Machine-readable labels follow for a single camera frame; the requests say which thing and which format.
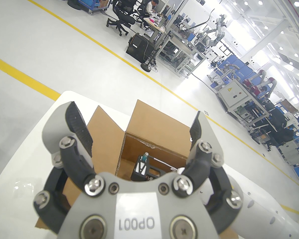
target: floor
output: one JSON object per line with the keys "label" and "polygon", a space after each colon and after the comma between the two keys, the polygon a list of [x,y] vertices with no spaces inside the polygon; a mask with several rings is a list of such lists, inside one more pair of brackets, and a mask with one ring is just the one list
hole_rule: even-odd
{"label": "floor", "polygon": [[[28,0],[0,0],[0,59],[59,93],[72,90],[127,115],[137,99],[188,126],[196,115],[193,107],[206,111],[219,123],[211,121],[226,164],[294,209],[288,214],[299,220],[299,181],[292,169],[276,149],[257,145],[204,83],[194,76],[179,78],[160,63],[147,77],[125,53],[133,32],[120,37],[105,26],[107,16],[74,10],[66,1],[33,1],[42,8]],[[114,15],[111,9],[107,13]],[[205,83],[209,73],[207,62],[195,71]],[[52,103],[0,71],[0,173]]]}

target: electrical control box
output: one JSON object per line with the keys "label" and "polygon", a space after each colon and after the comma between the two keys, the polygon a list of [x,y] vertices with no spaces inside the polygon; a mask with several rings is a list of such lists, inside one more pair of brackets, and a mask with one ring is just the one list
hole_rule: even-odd
{"label": "electrical control box", "polygon": [[247,101],[250,98],[246,89],[236,79],[225,85],[218,93],[228,108],[235,106],[238,102]]}

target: robotic arm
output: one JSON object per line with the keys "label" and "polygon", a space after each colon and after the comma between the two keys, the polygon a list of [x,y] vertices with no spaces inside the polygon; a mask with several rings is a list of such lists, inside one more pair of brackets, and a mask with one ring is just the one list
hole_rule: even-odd
{"label": "robotic arm", "polygon": [[[203,113],[198,112],[190,134],[192,146],[181,175],[169,172],[131,182],[97,174],[89,163],[92,138],[75,103],[66,103],[42,133],[54,167],[33,206],[58,239],[218,239],[238,215],[242,198],[222,168],[222,149]],[[72,207],[62,194],[67,178],[82,191]],[[199,194],[207,178],[213,195],[204,206]]]}
{"label": "robotic arm", "polygon": [[203,34],[209,34],[209,33],[215,32],[215,35],[216,35],[216,39],[214,39],[214,40],[211,40],[209,37],[204,38],[204,39],[206,39],[205,44],[207,47],[215,46],[221,39],[224,38],[225,32],[221,31],[221,28],[223,26],[226,26],[226,24],[224,23],[224,20],[226,17],[227,17],[227,15],[225,15],[225,14],[220,15],[220,18],[217,19],[215,29],[209,30],[209,28],[205,28],[203,30],[203,32],[204,32]]}

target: office chair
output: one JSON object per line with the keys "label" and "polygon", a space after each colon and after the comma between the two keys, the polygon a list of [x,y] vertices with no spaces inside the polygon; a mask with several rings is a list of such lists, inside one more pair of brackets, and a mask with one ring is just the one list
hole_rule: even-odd
{"label": "office chair", "polygon": [[144,27],[146,26],[146,22],[143,20],[145,17],[149,17],[150,15],[146,12],[146,6],[149,3],[150,0],[142,0],[141,4],[137,8],[136,13],[134,14],[136,16],[136,22],[140,23],[140,27],[142,27],[142,24],[144,23]]}
{"label": "office chair", "polygon": [[131,25],[135,24],[135,19],[130,15],[134,12],[134,5],[136,1],[137,0],[114,0],[113,12],[117,15],[119,20],[113,21],[108,18],[106,26],[109,27],[109,25],[115,25],[116,29],[120,32],[120,36],[122,36],[121,30],[125,32],[125,35],[127,35],[129,32],[127,32],[122,25],[130,28]]}

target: white machine panel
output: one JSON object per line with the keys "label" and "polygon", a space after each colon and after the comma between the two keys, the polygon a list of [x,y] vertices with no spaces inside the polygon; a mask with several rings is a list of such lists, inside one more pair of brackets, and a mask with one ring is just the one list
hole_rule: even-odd
{"label": "white machine panel", "polygon": [[249,97],[246,94],[243,86],[237,80],[233,80],[225,87],[220,89],[219,94],[222,96],[222,99],[228,108],[231,108],[238,102]]}
{"label": "white machine panel", "polygon": [[279,148],[289,164],[299,163],[299,152],[297,150],[298,146],[293,140],[287,142],[285,145],[280,146]]}

